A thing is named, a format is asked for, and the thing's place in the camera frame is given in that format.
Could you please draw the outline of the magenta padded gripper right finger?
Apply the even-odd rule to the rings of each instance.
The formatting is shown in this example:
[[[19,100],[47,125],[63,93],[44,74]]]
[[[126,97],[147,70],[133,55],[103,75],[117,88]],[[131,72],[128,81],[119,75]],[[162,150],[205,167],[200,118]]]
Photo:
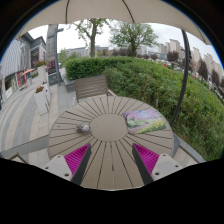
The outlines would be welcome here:
[[[157,154],[136,143],[132,145],[132,154],[145,185],[182,169],[168,154]]]

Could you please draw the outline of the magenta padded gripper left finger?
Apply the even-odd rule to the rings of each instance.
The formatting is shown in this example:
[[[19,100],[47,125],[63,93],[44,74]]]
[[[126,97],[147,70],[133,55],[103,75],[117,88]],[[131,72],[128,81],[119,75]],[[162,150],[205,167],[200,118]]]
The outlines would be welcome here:
[[[43,169],[65,180],[80,185],[90,155],[91,145],[86,144],[65,156],[56,155],[43,166]]]

